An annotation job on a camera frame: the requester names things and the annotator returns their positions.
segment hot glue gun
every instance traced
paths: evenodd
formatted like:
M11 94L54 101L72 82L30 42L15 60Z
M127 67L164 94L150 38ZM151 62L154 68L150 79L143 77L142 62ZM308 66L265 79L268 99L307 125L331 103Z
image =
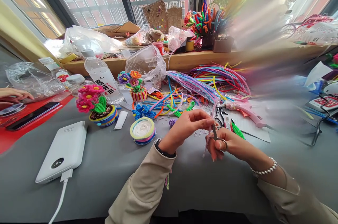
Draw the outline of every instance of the hot glue gun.
M256 115L251 110L252 105L250 105L249 103L232 102L232 103L227 103L225 107L228 110L237 110L241 112L244 117L248 116L256 124L258 128L267 127L267 128L273 129L264 122L262 117Z

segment beige jacket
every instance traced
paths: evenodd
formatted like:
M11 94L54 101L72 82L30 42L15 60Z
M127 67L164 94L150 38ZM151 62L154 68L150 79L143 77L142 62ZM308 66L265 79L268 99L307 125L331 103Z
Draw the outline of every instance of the beige jacket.
M153 145L110 207L105 224L148 224L161 200L164 180L174 160L164 157ZM286 172L285 175L286 190L258 180L258 187L272 204L279 220L290 224L338 223L338 215L333 210L321 204L314 195L301 190Z

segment wrist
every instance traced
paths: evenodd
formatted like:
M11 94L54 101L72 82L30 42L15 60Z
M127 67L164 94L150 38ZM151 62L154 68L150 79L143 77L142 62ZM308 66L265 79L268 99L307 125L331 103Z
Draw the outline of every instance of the wrist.
M255 153L250 158L248 158L246 162L253 170L256 171L267 170L274 164L273 160L271 160L270 157L268 157L259 149L257 149L257 151L255 151Z
M179 146L179 144L175 143L173 140L167 138L166 136L158 144L158 147L168 154L175 154Z

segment black wristband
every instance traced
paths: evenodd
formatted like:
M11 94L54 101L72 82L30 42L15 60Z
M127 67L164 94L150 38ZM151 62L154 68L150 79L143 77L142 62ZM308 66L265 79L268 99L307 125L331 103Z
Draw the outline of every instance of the black wristband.
M175 158L176 157L176 152L174 154L168 154L167 152L162 151L159 147L158 144L160 143L161 139L158 138L157 141L155 142L155 148L157 151L161 153L161 155L168 157L168 158Z

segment smartphone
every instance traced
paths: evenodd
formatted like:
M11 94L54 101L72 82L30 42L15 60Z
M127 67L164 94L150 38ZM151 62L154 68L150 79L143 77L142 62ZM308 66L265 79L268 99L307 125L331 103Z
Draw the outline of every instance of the smartphone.
M32 123L34 120L40 118L50 110L54 109L55 107L59 106L60 103L58 102L49 102L45 104L44 106L40 107L39 109L33 111L32 113L28 114L27 116L24 116L23 118L19 119L18 121L14 122L13 124L10 124L6 127L9 131L17 131L24 126Z

